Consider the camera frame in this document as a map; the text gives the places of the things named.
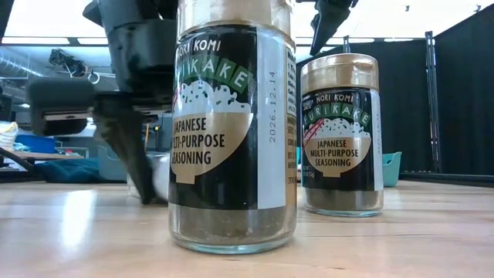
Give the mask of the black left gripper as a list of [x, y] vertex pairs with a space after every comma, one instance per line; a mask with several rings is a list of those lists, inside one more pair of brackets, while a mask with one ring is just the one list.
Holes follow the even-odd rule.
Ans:
[[157, 196], [142, 123], [171, 109], [178, 0], [91, 0], [83, 16], [103, 27], [115, 90], [88, 80], [44, 77], [29, 83], [31, 128], [40, 136], [77, 134], [92, 117], [132, 178], [143, 205]]

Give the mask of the spice jar white lid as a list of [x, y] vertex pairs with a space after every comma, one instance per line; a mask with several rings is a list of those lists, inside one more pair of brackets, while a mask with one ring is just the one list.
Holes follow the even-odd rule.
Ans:
[[[167, 205], [169, 197], [169, 171], [170, 171], [170, 153], [169, 152], [149, 152], [147, 159], [152, 168], [152, 185], [154, 195], [151, 197], [147, 205]], [[129, 195], [140, 200], [140, 203], [146, 205], [140, 196], [140, 192], [132, 179], [128, 167], [124, 164], [124, 169], [127, 171], [127, 187]]]

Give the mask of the blue-grey plastic bin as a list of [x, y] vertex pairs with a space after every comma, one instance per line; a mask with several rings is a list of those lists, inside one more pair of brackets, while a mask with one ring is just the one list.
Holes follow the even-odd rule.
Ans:
[[127, 170], [116, 153], [106, 145], [99, 145], [98, 162], [100, 176], [108, 181], [127, 182]]

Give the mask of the navy blue cloth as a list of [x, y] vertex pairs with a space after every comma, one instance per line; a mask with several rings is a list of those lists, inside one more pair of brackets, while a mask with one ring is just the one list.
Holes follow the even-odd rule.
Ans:
[[35, 164], [34, 169], [50, 183], [102, 183], [99, 162], [93, 158], [61, 159]]

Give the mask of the wooden workbench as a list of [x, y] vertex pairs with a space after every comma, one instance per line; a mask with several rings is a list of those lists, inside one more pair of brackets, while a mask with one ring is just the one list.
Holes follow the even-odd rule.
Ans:
[[10, 151], [0, 147], [0, 172], [21, 171], [24, 164], [35, 164], [36, 161], [62, 159], [84, 159], [78, 154], [47, 154], [29, 151]]

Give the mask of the black ceiling-hung device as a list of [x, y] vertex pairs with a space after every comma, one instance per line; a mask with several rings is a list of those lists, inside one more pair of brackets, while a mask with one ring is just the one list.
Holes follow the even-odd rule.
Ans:
[[65, 53], [62, 49], [51, 50], [49, 63], [53, 66], [61, 66], [71, 77], [83, 77], [87, 73], [87, 67], [82, 60]]

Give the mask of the blue storage box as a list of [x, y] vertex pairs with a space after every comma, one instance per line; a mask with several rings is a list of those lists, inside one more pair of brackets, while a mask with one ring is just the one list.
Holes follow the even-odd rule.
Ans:
[[53, 137], [40, 137], [32, 134], [20, 134], [15, 139], [29, 147], [31, 152], [53, 154], [56, 150], [56, 140]]

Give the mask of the white yellow bag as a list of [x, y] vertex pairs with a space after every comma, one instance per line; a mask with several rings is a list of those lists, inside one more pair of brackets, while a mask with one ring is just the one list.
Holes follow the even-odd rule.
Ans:
[[19, 126], [16, 122], [0, 120], [0, 147], [12, 151], [18, 132]]

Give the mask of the teal plastic bin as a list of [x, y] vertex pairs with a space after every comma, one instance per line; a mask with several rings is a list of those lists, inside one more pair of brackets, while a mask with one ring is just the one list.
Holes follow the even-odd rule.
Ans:
[[393, 188], [398, 183], [402, 152], [383, 154], [383, 181], [385, 188]]

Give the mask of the silver ventilation duct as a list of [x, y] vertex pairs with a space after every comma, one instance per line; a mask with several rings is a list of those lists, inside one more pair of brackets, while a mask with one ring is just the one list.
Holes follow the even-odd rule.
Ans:
[[0, 48], [0, 80], [28, 80], [51, 76], [49, 71], [31, 56]]

